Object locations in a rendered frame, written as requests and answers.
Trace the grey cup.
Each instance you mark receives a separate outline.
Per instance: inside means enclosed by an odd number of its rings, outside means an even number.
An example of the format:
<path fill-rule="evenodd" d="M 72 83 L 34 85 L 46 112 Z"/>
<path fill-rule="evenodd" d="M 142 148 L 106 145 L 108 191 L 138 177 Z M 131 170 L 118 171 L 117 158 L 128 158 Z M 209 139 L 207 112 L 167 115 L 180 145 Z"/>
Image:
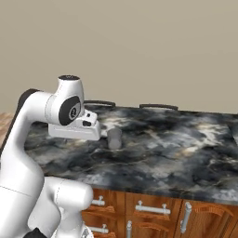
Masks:
<path fill-rule="evenodd" d="M 107 133 L 108 146 L 111 150 L 118 150 L 122 146 L 122 131 L 120 128 L 111 128 Z"/>

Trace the wooden drawer front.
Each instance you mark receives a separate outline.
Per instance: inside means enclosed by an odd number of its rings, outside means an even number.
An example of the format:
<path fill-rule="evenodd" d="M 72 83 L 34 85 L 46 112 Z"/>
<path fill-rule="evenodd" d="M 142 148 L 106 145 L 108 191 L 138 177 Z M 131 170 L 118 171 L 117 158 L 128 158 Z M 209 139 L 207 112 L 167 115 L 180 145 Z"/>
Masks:
<path fill-rule="evenodd" d="M 93 189 L 93 193 L 93 200 L 98 200 L 100 195 L 103 196 L 105 206 L 91 204 L 91 206 L 85 210 L 85 212 L 109 215 L 112 217 L 123 216 L 126 213 L 126 194 L 124 192 Z"/>
<path fill-rule="evenodd" d="M 135 205 L 141 200 L 143 205 L 152 207 L 161 207 L 166 204 L 166 208 L 171 211 L 170 215 L 156 214 L 151 212 L 142 212 L 135 209 Z M 169 198 L 164 196 L 155 196 L 140 193 L 126 193 L 126 214 L 139 218 L 156 218 L 164 221 L 176 221 L 179 215 L 181 199 Z"/>
<path fill-rule="evenodd" d="M 106 218 L 95 215 L 83 215 L 83 220 L 87 227 L 101 227 L 103 224 L 107 225 L 108 234 L 93 232 L 95 238 L 126 238 L 126 224 L 125 218 L 120 216 L 118 218 Z"/>

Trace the wooden cupboard door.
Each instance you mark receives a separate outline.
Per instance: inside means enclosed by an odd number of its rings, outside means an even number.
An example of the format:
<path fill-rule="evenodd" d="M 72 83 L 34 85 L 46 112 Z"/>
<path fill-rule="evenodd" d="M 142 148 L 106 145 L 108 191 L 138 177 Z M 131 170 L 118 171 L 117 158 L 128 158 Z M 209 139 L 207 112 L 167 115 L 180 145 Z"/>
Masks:
<path fill-rule="evenodd" d="M 186 231 L 180 230 L 186 214 L 186 204 L 192 211 L 188 217 Z M 192 200 L 183 200 L 176 231 L 173 238 L 237 238 L 238 205 L 223 205 Z"/>
<path fill-rule="evenodd" d="M 174 229 L 161 224 L 132 220 L 131 238 L 174 238 Z"/>

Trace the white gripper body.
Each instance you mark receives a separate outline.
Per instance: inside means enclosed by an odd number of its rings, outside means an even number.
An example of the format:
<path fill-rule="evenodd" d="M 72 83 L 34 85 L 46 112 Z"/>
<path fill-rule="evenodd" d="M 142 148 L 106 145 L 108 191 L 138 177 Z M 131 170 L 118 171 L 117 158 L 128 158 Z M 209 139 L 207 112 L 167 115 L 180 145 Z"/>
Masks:
<path fill-rule="evenodd" d="M 100 126 L 99 122 L 92 126 L 77 126 L 75 124 L 68 126 L 49 125 L 48 134 L 55 138 L 99 140 Z"/>

